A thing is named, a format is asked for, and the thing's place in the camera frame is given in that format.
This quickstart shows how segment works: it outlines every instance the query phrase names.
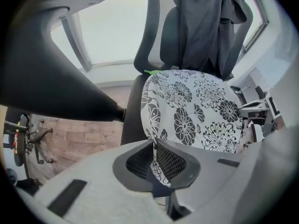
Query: wooden floor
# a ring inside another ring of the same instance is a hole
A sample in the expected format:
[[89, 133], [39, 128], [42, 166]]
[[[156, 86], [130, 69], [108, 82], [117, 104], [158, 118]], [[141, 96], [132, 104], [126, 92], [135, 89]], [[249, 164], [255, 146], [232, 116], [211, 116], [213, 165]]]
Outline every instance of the wooden floor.
[[[131, 86], [102, 89], [121, 107], [126, 108]], [[40, 135], [53, 128], [41, 142], [41, 147], [53, 164], [38, 164], [35, 152], [27, 155], [29, 176], [44, 184], [70, 165], [95, 152], [100, 152], [120, 145], [122, 123], [120, 122], [88, 122], [68, 119], [57, 119], [32, 115], [34, 129]]]

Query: black and white floral fabric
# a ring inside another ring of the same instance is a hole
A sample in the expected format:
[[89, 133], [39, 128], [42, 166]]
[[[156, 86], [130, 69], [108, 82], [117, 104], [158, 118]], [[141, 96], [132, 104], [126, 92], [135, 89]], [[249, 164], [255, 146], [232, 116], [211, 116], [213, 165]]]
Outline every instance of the black and white floral fabric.
[[156, 160], [156, 140], [234, 153], [242, 129], [241, 103], [222, 80], [199, 71], [165, 70], [146, 81], [141, 119], [154, 141], [151, 169], [164, 185], [169, 181]]

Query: green object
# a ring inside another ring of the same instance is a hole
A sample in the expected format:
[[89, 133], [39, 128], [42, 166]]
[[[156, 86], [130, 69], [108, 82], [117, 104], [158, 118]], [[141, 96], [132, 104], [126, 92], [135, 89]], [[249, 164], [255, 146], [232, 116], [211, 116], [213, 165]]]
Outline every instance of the green object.
[[162, 72], [162, 70], [152, 70], [152, 71], [144, 70], [144, 72], [149, 73], [150, 75], [154, 75], [154, 74]]

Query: chair backrest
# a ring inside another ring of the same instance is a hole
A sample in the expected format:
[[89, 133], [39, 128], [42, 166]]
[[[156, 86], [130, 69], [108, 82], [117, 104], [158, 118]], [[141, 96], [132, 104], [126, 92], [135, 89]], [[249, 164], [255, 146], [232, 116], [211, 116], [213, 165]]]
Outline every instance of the chair backrest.
[[[225, 64], [228, 76], [235, 66], [243, 41], [253, 21], [250, 7], [245, 1], [243, 2], [247, 21], [235, 25], [235, 40]], [[148, 0], [144, 34], [134, 60], [134, 66], [139, 72], [178, 69], [179, 18], [179, 10], [173, 0]]]

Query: flower pattern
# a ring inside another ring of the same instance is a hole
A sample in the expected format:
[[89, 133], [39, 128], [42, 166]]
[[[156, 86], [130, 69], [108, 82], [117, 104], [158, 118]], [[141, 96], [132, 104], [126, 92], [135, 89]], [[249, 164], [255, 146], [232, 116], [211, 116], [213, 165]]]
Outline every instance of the flower pattern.
[[192, 94], [187, 86], [182, 82], [177, 81], [174, 83], [174, 88], [177, 90], [178, 95], [182, 96], [186, 101], [191, 102]]
[[174, 114], [174, 129], [176, 136], [185, 145], [192, 145], [195, 139], [195, 126], [186, 110], [178, 108]]
[[235, 142], [234, 126], [232, 124], [212, 122], [210, 127], [206, 126], [203, 133], [205, 141], [201, 141], [204, 148], [209, 150], [226, 152], [226, 146], [230, 142]]
[[196, 114], [197, 118], [200, 120], [201, 123], [205, 122], [204, 112], [197, 104], [194, 104], [194, 113]]
[[239, 118], [238, 106], [234, 102], [224, 100], [220, 104], [220, 115], [227, 122], [235, 122]]
[[214, 80], [196, 80], [195, 86], [197, 97], [200, 96], [201, 105], [205, 108], [211, 107], [215, 112], [219, 110], [221, 101], [224, 101], [226, 95], [224, 88], [219, 86], [219, 83]]
[[141, 118], [145, 134], [153, 139], [154, 176], [171, 185], [156, 159], [158, 138], [234, 153], [242, 132], [242, 118], [235, 120], [238, 107], [231, 88], [212, 75], [165, 70], [150, 76], [143, 87]]

